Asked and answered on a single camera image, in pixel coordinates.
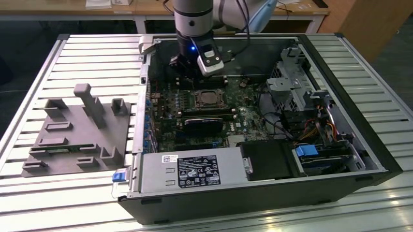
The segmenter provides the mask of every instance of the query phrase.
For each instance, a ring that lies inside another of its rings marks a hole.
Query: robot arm
[[[203,76],[211,76],[223,69],[225,62],[213,38],[214,22],[245,29],[244,15],[249,11],[253,16],[249,29],[253,33],[261,32],[277,1],[248,0],[246,5],[237,2],[239,0],[173,0],[179,43],[179,55],[171,61],[173,67],[191,69],[198,66]]]

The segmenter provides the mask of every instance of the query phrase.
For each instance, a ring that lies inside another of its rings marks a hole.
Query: table leg
[[[313,20],[309,24],[308,31],[305,33],[317,33],[318,32],[324,17],[325,17],[325,15],[313,16]]]
[[[147,20],[146,16],[137,15],[134,19],[135,19],[138,34],[146,34],[147,33],[147,28],[145,26],[145,21]]]

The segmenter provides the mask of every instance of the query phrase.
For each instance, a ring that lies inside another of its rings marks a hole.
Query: motherboard
[[[154,83],[158,152],[233,147],[238,142],[269,139],[257,107],[260,83],[253,84],[245,76],[211,82],[221,88]]]

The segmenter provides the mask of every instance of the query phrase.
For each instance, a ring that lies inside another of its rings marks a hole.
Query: metal bracket
[[[145,55],[138,56],[138,61],[143,62],[145,61]]]
[[[145,35],[141,37],[138,44],[141,55],[146,55],[155,50],[154,44],[154,36]]]

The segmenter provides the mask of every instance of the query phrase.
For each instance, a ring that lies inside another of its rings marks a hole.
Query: gray plastic part
[[[72,127],[74,126],[70,122],[55,122],[47,124],[44,129],[47,131],[59,131],[59,130],[70,130]]]
[[[106,127],[106,121],[103,118],[103,106],[99,98],[91,96],[91,85],[90,84],[76,84],[74,94],[79,97],[84,104],[84,111],[87,115],[91,116],[98,128]]]
[[[46,110],[52,110],[23,166],[23,177],[123,167],[131,104],[123,99],[102,104],[90,92],[88,84],[76,85],[75,95],[82,97],[84,106],[67,106],[62,99],[48,100]]]
[[[113,148],[111,153],[109,153],[106,148],[103,148],[100,150],[100,159],[106,165],[117,165],[117,163],[122,161],[122,155],[117,147]]]
[[[23,169],[28,172],[46,172],[46,169],[47,169],[47,164],[40,161],[40,160],[35,160],[35,161],[31,161],[31,162],[26,162],[24,165],[23,165]]]
[[[129,113],[129,109],[122,98],[113,99],[111,108],[117,116],[127,115]]]
[[[51,99],[46,103],[44,111],[54,119],[64,119],[60,109],[67,109],[67,105],[62,99]]]
[[[79,157],[76,165],[79,166],[79,168],[92,168],[99,166],[99,163],[94,156],[88,156],[88,157]]]

